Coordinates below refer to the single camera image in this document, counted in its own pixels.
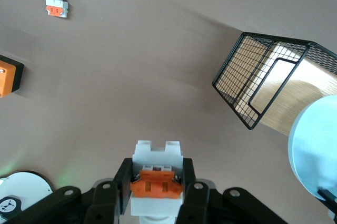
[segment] beige table surface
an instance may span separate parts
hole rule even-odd
[[[292,224],[332,223],[293,175],[287,137],[247,130],[211,82],[240,30],[336,52],[337,0],[68,2],[64,20],[45,0],[0,0],[0,54],[26,66],[21,89],[0,99],[1,175],[34,170],[84,192],[137,140],[179,140],[219,191],[243,187]]]

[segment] white connector piece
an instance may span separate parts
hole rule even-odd
[[[65,2],[63,0],[46,0],[46,5],[48,15],[56,17],[67,17],[68,2]]]
[[[167,141],[164,148],[153,148],[151,141],[138,141],[132,155],[133,174],[144,171],[174,171],[182,176],[183,159],[180,143]],[[174,224],[180,206],[183,204],[183,193],[177,199],[172,198],[137,198],[131,193],[131,215],[140,217],[140,224]]]

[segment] orange object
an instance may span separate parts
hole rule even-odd
[[[183,186],[173,180],[174,171],[140,171],[141,179],[131,183],[131,191],[137,198],[177,199]]]
[[[48,5],[46,7],[46,10],[49,12],[49,15],[52,15],[55,17],[60,17],[61,14],[63,13],[63,9],[61,7],[56,7],[56,6]]]
[[[12,92],[16,67],[0,61],[0,98]]]

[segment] black wire basket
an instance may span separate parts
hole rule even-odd
[[[212,85],[251,130],[304,58],[337,75],[337,55],[315,42],[242,33]],[[276,92],[263,105],[254,105],[254,99],[265,80],[281,64],[287,65],[287,70],[277,73],[283,76]]]

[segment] white round object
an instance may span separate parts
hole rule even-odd
[[[52,193],[50,185],[42,177],[30,172],[18,172],[0,179],[0,202],[6,198],[21,201],[21,210],[25,210]],[[17,204],[13,199],[5,199],[0,204],[0,224],[5,222],[2,213],[15,210]]]
[[[320,188],[337,196],[337,95],[307,106],[289,135],[291,168],[312,195],[324,200]]]

